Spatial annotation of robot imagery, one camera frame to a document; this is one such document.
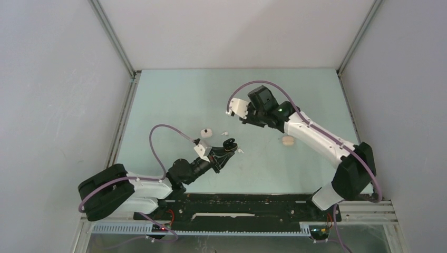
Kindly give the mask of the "white earbud charging case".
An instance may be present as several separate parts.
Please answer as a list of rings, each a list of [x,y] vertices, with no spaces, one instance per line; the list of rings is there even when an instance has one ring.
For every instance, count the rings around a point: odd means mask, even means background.
[[[210,138],[213,135],[213,131],[210,128],[205,128],[200,131],[202,138]]]

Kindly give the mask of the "pink earbud charging case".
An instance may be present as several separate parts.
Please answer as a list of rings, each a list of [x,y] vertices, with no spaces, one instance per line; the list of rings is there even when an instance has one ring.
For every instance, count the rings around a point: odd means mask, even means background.
[[[282,144],[284,146],[286,146],[286,147],[291,147],[295,143],[295,139],[292,136],[289,136],[289,135],[283,136],[281,141],[282,141]]]

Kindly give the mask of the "black earbud charging case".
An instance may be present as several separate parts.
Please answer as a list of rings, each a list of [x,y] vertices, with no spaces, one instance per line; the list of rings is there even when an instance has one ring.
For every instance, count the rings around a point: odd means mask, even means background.
[[[234,138],[227,139],[222,145],[226,152],[235,152],[238,149],[238,144],[235,142]]]

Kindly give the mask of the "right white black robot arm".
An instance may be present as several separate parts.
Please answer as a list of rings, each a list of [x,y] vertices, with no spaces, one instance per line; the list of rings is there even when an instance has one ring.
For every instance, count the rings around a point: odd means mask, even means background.
[[[324,156],[335,168],[332,181],[313,193],[307,205],[307,215],[321,220],[328,209],[342,201],[352,201],[371,184],[382,197],[376,178],[372,147],[361,142],[346,141],[315,123],[284,92],[287,101],[278,103],[270,82],[259,81],[260,86],[248,93],[248,101],[231,95],[227,114],[239,116],[243,124],[268,126],[298,139]]]

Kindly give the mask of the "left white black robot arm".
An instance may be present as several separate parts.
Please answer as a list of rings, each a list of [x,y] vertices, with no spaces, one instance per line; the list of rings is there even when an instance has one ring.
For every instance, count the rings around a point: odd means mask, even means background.
[[[114,164],[79,184],[79,212],[86,214],[88,221],[99,221],[117,212],[140,212],[161,219],[167,212],[162,200],[182,195],[186,185],[209,170],[219,173],[237,149],[237,143],[229,139],[222,147],[210,147],[205,158],[192,162],[178,159],[164,179],[141,176],[128,172],[123,164]]]

